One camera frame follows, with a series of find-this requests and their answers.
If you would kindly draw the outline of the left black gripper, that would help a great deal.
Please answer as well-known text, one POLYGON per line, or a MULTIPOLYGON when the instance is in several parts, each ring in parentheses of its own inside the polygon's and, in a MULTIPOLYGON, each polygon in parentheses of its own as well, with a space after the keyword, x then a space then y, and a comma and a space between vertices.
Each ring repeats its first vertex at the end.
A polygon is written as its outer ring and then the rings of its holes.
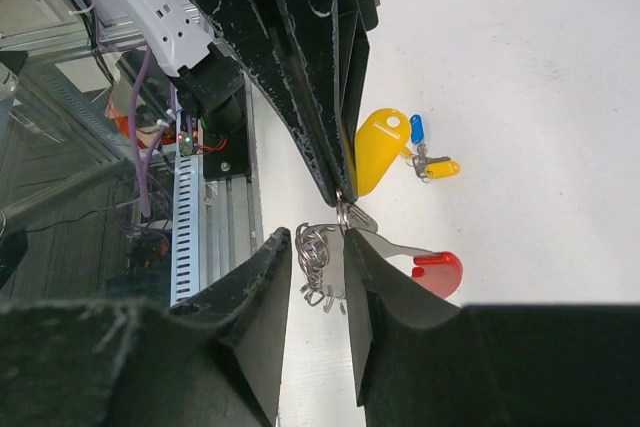
POLYGON ((190 0, 265 95, 324 197, 356 196, 377 0, 190 0))

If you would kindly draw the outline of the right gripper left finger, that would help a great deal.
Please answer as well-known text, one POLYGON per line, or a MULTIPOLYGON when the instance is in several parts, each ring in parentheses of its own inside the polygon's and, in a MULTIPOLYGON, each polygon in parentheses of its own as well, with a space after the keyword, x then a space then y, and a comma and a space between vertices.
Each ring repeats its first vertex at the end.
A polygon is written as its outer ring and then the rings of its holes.
POLYGON ((272 426, 278 416, 292 241, 171 309, 144 299, 1 307, 5 426, 272 426))

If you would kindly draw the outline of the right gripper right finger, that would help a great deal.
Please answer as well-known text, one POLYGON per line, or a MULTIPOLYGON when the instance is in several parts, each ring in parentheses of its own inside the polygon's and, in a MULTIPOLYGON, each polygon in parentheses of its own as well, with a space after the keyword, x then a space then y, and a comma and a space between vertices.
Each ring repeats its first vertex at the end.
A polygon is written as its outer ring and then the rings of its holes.
POLYGON ((357 404, 370 426, 635 426, 633 304, 455 306, 393 265, 350 274, 357 404))

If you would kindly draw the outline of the yellow tag key flat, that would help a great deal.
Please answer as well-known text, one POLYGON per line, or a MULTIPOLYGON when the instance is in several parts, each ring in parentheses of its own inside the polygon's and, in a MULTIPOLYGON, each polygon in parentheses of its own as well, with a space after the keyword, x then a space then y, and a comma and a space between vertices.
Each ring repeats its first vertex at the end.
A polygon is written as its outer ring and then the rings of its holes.
POLYGON ((411 158, 414 155, 414 152, 407 146, 402 149, 401 154, 406 158, 411 158))

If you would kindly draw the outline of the red handled metal keyring holder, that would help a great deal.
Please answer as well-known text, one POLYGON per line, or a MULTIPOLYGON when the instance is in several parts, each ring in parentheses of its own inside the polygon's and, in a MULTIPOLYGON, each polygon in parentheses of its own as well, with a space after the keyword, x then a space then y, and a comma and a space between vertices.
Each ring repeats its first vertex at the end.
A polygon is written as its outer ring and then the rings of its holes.
POLYGON ((446 299, 460 286, 463 263, 450 251, 429 251, 393 243, 381 234, 363 228, 358 238, 345 238, 338 224, 303 223, 295 232, 297 261, 305 283, 300 289, 311 307, 320 305, 328 313, 337 305, 347 311, 350 274, 367 279, 369 263, 403 256, 411 261, 409 277, 432 294, 446 299))

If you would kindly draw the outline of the aluminium front rail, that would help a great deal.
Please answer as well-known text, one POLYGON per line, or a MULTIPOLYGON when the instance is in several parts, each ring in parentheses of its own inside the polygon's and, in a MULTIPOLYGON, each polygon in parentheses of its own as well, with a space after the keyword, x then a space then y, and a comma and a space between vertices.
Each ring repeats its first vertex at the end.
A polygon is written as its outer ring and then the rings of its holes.
POLYGON ((262 239, 250 84, 225 136, 182 113, 134 25, 77 20, 1 42, 1 298, 141 295, 170 304, 174 170, 196 156, 200 289, 262 239))

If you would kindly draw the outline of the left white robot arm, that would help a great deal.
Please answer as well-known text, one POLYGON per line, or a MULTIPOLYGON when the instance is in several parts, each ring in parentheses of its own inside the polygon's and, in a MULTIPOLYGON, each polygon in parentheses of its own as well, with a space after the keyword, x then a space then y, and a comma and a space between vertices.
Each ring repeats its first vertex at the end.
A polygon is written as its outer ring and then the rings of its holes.
POLYGON ((296 144, 325 202, 358 198, 355 131, 379 0, 89 0, 127 17, 182 94, 213 101, 221 40, 296 144))

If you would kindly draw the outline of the blue tag key upper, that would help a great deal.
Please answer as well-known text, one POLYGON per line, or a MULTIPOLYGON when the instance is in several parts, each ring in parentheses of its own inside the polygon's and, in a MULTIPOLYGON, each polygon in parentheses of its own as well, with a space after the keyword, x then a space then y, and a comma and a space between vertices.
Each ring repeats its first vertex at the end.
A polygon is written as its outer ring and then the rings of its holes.
POLYGON ((422 117, 419 114, 414 114, 410 117, 410 141, 414 146, 418 146, 425 142, 425 133, 422 117))

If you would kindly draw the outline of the yellow tag key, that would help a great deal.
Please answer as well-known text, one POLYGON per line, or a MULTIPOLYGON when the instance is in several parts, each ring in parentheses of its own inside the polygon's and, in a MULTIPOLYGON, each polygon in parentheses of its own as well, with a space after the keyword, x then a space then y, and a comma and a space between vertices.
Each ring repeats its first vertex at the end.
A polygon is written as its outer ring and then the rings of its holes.
POLYGON ((461 170, 459 163, 449 157, 414 155, 412 165, 417 177, 423 182, 452 177, 461 170))
POLYGON ((355 134, 356 193, 370 194, 409 140, 411 126, 394 108, 374 111, 355 134))
POLYGON ((402 149, 401 154, 406 158, 411 158, 414 155, 414 152, 407 146, 402 149))

